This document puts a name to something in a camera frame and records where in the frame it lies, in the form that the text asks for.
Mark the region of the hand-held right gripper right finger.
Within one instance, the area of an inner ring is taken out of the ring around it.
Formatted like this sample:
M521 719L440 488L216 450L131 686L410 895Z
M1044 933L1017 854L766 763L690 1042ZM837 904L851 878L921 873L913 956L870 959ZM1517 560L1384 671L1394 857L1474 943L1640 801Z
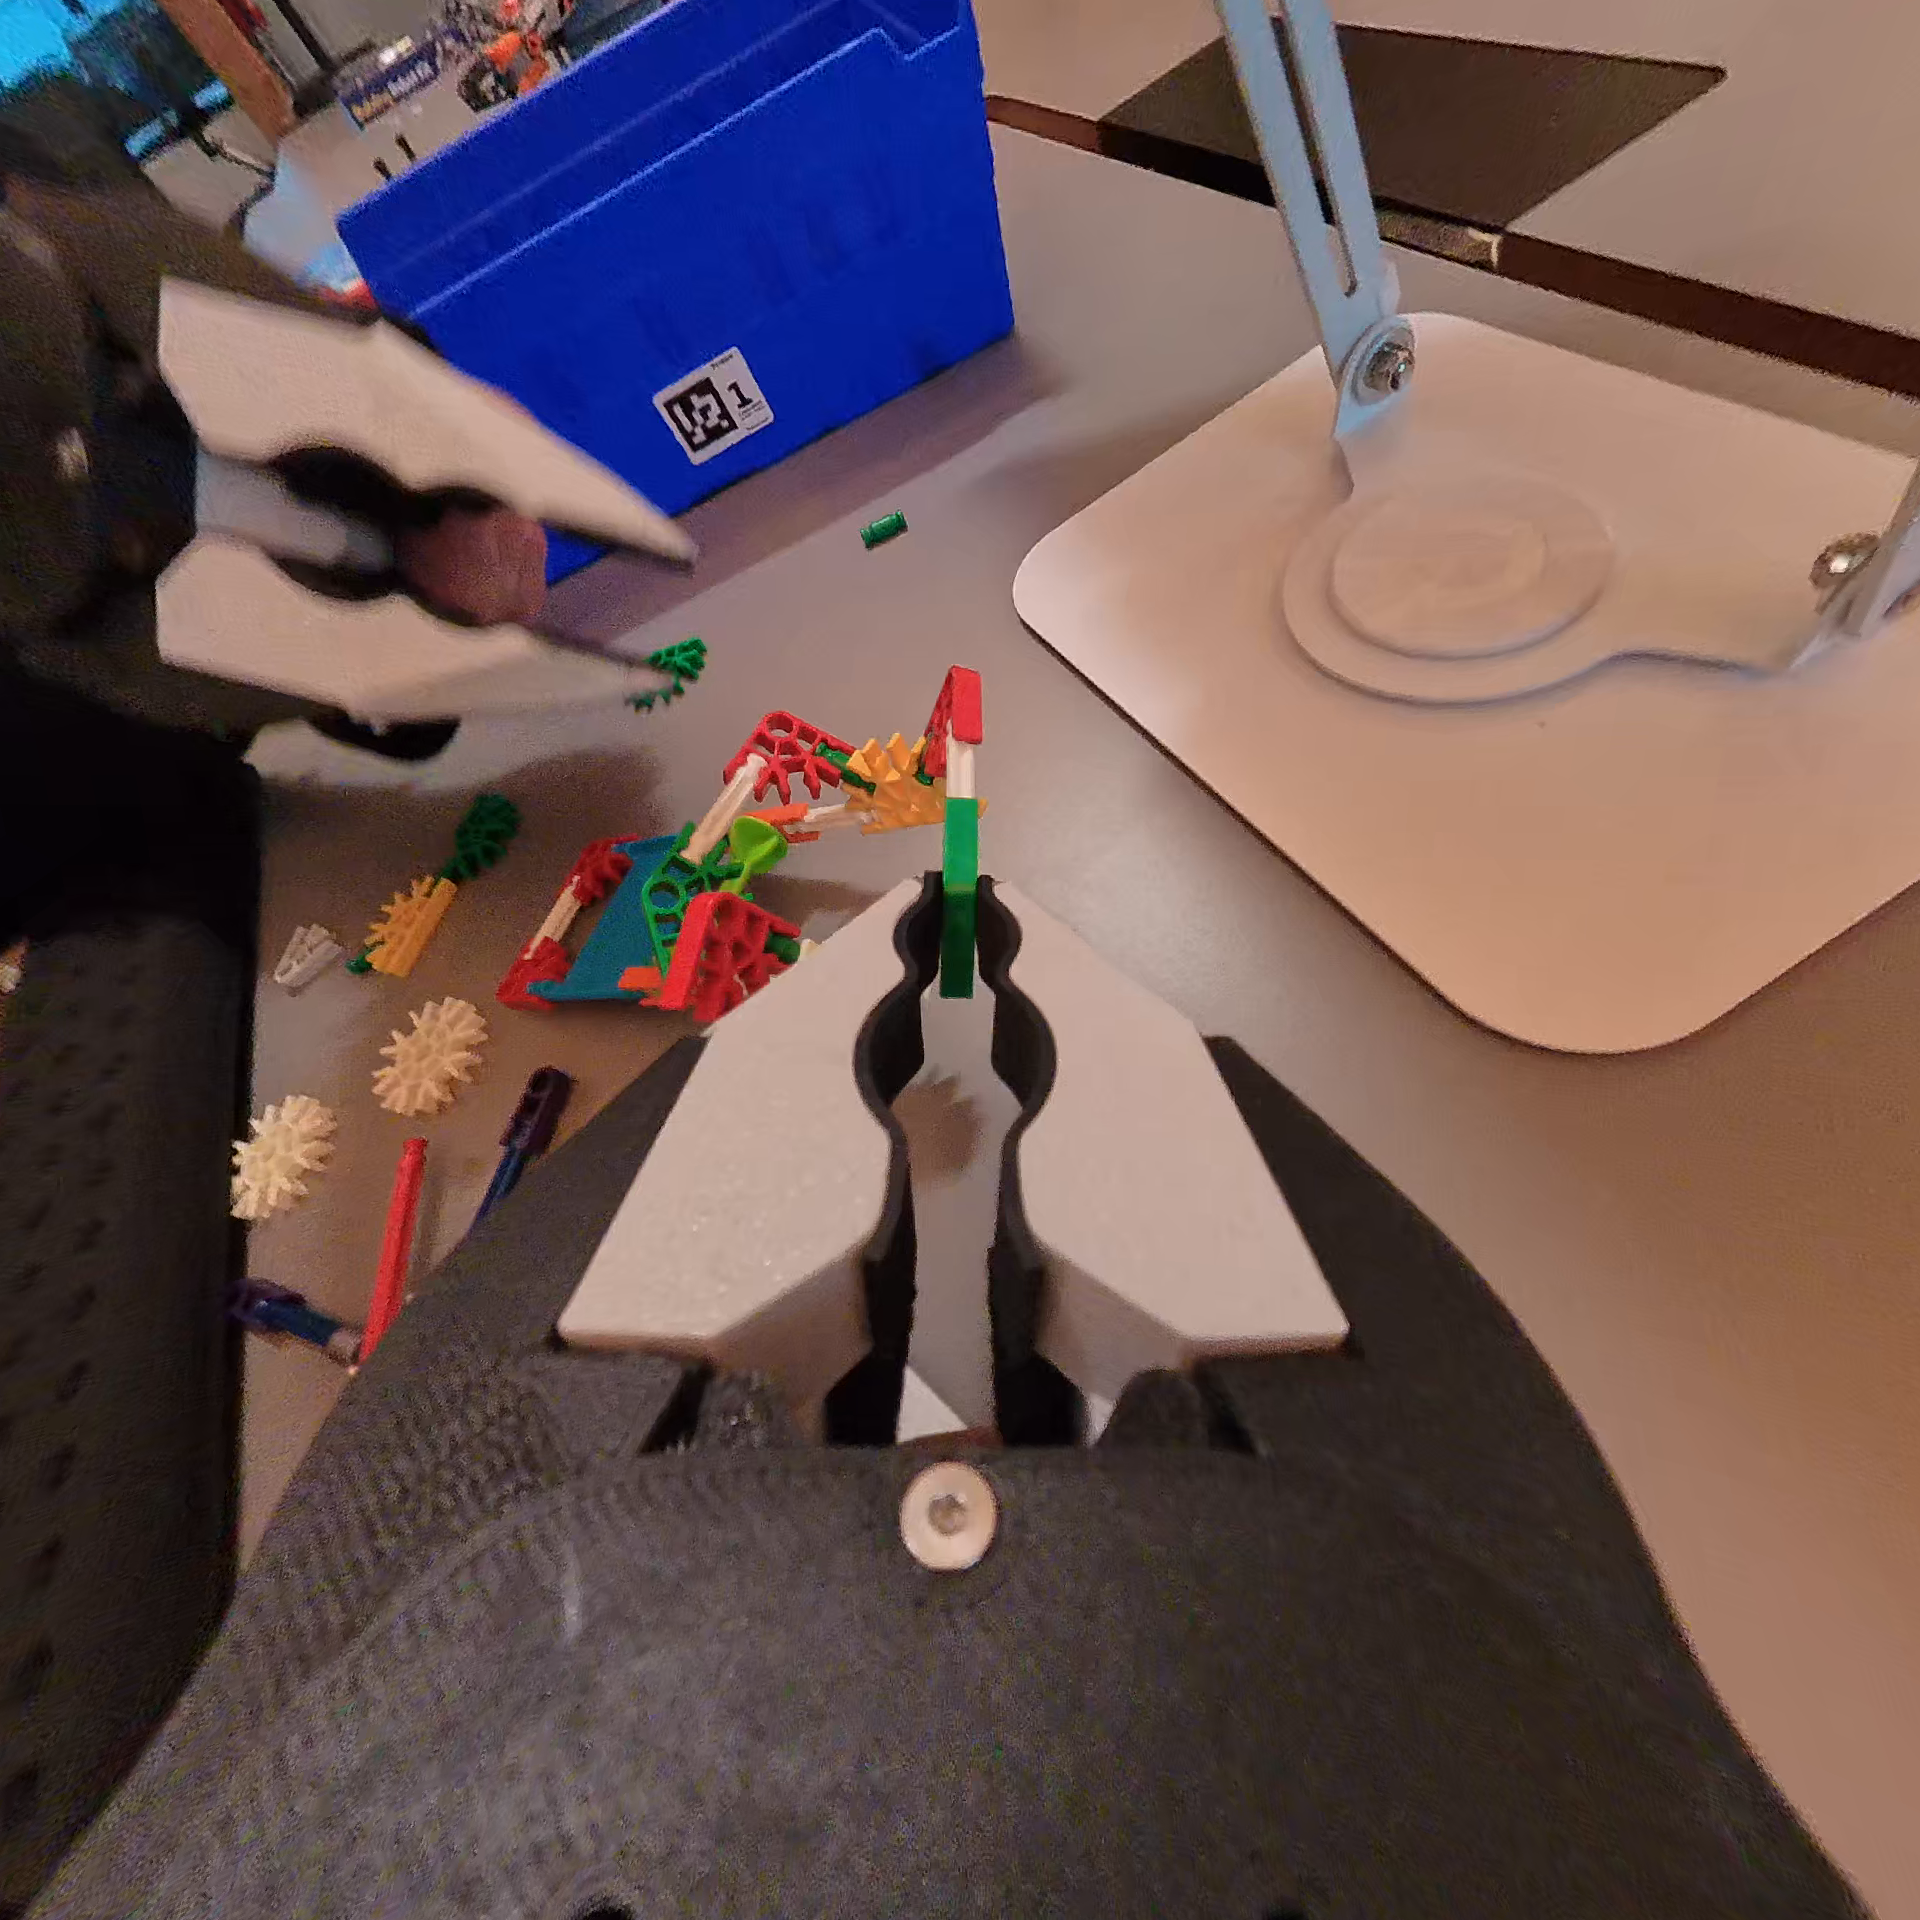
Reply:
M1079 1428L1145 1374L1338 1350L1347 1314L1197 1025L994 878L980 978L1017 1103L987 1251L997 1426Z

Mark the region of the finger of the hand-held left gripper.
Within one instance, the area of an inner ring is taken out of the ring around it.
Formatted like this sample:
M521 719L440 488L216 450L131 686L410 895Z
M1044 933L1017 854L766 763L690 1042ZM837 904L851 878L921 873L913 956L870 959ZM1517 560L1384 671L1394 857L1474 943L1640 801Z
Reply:
M233 539L194 539L156 582L174 668L333 708L362 723L619 708L659 668L516 625L463 627L399 594L340 597Z
M200 444L266 468L363 462L418 496L481 494L587 544L691 566L694 539L611 468L393 323L159 282L156 368Z

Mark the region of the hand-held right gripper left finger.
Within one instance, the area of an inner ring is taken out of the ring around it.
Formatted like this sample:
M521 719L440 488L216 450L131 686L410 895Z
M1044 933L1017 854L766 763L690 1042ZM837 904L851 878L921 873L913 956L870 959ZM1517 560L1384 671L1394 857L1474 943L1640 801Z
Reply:
M894 1421L917 1292L895 1106L917 1072L908 878L707 1030L559 1342L770 1378L828 1421Z

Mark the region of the colourful construction toy model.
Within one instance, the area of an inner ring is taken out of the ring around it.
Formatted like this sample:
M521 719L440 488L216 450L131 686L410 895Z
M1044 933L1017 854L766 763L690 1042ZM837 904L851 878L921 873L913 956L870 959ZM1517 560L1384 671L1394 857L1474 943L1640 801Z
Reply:
M717 1022L803 957L800 928L755 897L791 849L851 832L939 829L934 974L971 996L981 914L981 674L946 669L919 731L850 742L770 710L676 832L605 836L567 870L495 984L513 1012L621 1002Z

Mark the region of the person's left hand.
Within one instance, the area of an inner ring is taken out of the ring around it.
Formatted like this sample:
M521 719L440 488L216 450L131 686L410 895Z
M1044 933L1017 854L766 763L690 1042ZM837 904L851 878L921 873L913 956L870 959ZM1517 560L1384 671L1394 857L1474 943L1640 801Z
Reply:
M508 508L450 506L392 548L398 578L448 619L525 625L545 604L545 525Z

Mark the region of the yellow and green connector pair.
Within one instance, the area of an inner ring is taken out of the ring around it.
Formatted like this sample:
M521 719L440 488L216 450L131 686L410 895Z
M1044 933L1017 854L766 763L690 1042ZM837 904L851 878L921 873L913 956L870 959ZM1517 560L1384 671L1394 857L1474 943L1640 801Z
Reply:
M520 810L511 798L493 790L477 794L459 814L444 862L383 904L362 946L348 956L346 971L358 978L407 978L444 923L457 890L495 868L518 829Z

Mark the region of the printed toy box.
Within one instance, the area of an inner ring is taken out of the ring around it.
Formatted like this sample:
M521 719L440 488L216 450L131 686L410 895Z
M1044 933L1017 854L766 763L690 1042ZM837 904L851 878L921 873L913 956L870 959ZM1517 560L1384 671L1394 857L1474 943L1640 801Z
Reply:
M359 132L392 133L410 149L445 143L556 78L628 11L601 2L434 3L419 30L346 62L336 100Z

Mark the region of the white snowflake connector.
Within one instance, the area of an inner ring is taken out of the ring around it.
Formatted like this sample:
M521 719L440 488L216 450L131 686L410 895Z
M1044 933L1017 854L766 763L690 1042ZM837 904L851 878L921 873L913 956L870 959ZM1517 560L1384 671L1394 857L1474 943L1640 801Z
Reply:
M374 1103L407 1120L444 1113L469 1083L485 1044L488 1020L475 1003L457 996L424 1002L380 1048Z
M306 1199L336 1135L336 1111L309 1093L287 1093L252 1113L229 1147L228 1215L255 1224Z

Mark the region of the red plastic rod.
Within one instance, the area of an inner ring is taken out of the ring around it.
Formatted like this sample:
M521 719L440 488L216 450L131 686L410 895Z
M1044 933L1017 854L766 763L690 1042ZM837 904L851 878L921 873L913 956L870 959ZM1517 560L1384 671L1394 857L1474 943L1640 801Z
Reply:
M426 1155L427 1140L421 1135L407 1138L398 1154L374 1286L354 1354L356 1370L371 1360L405 1305L418 1242Z

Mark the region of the blue plastic bin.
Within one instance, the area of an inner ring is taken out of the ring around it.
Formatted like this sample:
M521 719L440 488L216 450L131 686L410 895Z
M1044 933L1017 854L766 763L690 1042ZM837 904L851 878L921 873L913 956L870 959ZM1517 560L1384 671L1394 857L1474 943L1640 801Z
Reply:
M376 303L680 516L1014 327L963 2L666 3L337 213Z

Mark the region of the white metal stand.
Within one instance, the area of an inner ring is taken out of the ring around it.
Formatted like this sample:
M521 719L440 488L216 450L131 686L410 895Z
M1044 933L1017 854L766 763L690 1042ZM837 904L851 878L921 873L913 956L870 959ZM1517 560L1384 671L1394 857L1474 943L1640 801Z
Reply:
M1407 313L1326 3L1215 3L1317 329L1020 619L1458 1012L1673 1044L1916 883L1916 470Z

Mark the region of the person's black sweater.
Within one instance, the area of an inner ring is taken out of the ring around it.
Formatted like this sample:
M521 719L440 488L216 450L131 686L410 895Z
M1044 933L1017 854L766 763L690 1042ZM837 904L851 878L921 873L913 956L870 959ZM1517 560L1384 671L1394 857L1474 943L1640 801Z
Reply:
M1 1883L18 1916L228 1606L262 796L235 748L4 686Z

